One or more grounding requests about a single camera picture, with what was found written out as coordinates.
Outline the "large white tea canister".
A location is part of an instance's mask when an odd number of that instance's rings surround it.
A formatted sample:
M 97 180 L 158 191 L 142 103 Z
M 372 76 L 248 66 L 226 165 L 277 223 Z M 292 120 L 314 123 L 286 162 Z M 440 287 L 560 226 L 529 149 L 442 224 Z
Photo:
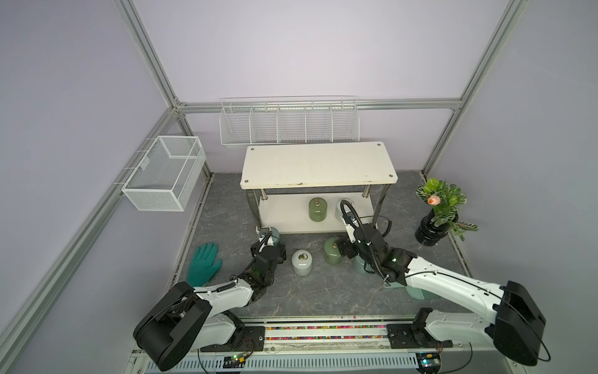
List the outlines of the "large white tea canister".
M 307 276 L 311 273 L 313 256 L 304 249 L 296 251 L 291 259 L 293 270 L 298 276 Z

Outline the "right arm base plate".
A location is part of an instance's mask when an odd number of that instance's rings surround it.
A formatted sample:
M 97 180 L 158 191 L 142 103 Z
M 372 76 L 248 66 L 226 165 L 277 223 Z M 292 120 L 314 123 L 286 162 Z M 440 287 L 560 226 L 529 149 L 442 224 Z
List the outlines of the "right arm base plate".
M 453 347 L 452 341 L 436 340 L 425 329 L 409 324 L 387 324 L 386 330 L 391 349 L 429 348 L 440 350 Z

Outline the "large light blue tea canister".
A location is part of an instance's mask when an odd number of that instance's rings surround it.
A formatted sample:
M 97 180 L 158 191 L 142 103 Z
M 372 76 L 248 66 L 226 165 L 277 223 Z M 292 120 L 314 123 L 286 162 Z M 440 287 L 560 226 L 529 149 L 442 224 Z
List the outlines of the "large light blue tea canister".
M 354 270 L 358 274 L 373 274 L 373 269 L 361 257 L 355 257 L 353 258 L 353 261 Z

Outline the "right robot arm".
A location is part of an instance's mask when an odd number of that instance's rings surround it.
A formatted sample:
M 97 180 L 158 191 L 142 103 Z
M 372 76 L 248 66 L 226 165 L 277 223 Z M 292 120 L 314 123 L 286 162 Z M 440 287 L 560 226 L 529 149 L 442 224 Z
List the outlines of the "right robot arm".
M 352 203 L 339 202 L 347 239 L 339 245 L 348 258 L 361 257 L 365 268 L 390 285 L 428 291 L 460 305 L 465 313 L 443 313 L 422 308 L 409 327 L 408 338 L 417 346 L 449 341 L 492 344 L 506 358 L 536 366 L 546 319 L 529 291 L 514 281 L 506 285 L 476 280 L 448 271 L 406 249 L 391 247 L 373 224 L 365 224 Z

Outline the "small blue tea canister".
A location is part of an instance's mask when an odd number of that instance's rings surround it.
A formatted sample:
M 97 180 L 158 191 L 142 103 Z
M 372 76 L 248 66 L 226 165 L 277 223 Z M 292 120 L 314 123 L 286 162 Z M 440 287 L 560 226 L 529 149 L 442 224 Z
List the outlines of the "small blue tea canister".
M 275 227 L 269 228 L 269 238 L 266 241 L 268 246 L 279 246 L 281 243 L 280 232 Z

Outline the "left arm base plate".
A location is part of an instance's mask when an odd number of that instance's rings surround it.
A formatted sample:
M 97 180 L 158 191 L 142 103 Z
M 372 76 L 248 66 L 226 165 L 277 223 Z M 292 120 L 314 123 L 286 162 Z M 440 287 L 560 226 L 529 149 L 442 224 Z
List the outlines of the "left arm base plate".
M 266 328 L 258 326 L 237 328 L 227 342 L 207 344 L 200 348 L 201 352 L 262 352 Z

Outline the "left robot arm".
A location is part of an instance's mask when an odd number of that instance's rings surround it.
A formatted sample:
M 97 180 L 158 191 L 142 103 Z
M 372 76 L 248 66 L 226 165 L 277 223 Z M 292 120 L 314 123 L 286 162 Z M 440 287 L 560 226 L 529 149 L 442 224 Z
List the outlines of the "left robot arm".
M 206 348 L 240 347 L 244 324 L 231 310 L 257 302 L 287 259 L 285 244 L 270 238 L 254 243 L 251 253 L 249 265 L 226 283 L 207 288 L 177 283 L 138 323 L 135 342 L 160 371 L 182 361 L 197 338 L 204 339 Z

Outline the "large green tea canister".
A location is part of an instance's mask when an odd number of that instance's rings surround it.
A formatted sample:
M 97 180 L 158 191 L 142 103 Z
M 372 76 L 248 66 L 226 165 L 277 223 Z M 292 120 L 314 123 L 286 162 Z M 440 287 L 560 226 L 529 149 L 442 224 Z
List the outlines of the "large green tea canister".
M 343 261 L 337 240 L 336 237 L 328 238 L 324 245 L 324 259 L 331 266 L 339 265 Z

